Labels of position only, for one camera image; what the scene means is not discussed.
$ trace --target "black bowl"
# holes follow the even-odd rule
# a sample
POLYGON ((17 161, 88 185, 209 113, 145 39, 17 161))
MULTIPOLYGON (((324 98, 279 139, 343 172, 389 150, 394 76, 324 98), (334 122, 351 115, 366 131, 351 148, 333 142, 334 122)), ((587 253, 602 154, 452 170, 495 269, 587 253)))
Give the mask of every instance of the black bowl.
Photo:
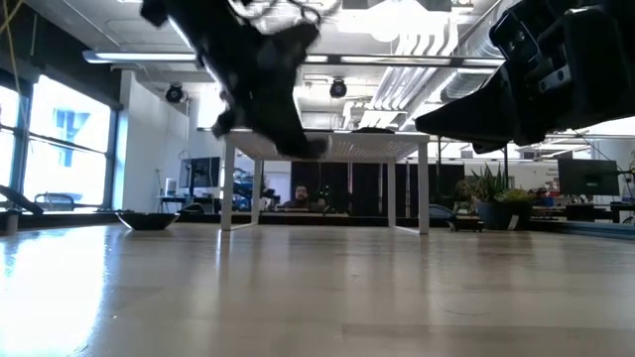
POLYGON ((134 230, 164 230, 179 218, 177 213, 118 212, 121 223, 134 230))

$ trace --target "computer monitor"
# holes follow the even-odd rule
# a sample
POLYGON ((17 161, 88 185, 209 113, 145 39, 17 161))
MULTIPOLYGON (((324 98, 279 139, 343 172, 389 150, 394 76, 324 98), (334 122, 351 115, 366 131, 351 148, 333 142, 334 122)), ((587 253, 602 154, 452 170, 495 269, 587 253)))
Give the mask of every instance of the computer monitor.
POLYGON ((218 187, 220 158, 185 159, 181 161, 179 187, 190 187, 193 175, 193 188, 218 187))
POLYGON ((561 194, 620 194, 614 161, 560 159, 558 174, 561 194))

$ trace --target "wooden floor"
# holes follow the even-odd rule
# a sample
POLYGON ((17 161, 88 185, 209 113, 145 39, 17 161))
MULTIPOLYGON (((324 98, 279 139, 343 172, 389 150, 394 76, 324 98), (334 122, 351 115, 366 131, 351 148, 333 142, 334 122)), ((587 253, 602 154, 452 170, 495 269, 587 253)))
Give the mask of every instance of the wooden floor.
POLYGON ((635 244, 122 226, 0 239, 0 356, 635 355, 635 244))

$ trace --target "security camera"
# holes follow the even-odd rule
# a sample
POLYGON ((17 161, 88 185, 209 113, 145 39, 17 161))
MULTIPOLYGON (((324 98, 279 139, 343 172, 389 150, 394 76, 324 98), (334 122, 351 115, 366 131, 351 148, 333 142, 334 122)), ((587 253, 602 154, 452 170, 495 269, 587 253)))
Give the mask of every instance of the security camera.
POLYGON ((166 100, 172 104, 183 103, 188 100, 188 94, 183 91, 182 84, 172 83, 168 91, 166 91, 166 100))
POLYGON ((344 84, 344 79, 334 79, 333 84, 330 86, 330 97, 338 99, 344 96, 346 96, 346 84, 344 84))

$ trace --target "potted plant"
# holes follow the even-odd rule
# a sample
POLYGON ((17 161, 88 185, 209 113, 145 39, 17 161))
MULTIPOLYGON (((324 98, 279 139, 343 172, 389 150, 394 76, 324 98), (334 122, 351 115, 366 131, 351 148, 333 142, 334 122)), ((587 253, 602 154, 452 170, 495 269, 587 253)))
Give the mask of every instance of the potted plant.
POLYGON ((524 229, 531 216, 534 197, 524 189, 508 188, 500 167, 496 175, 487 166, 480 175, 472 173, 474 177, 466 179, 461 188, 474 199, 485 228, 524 229))

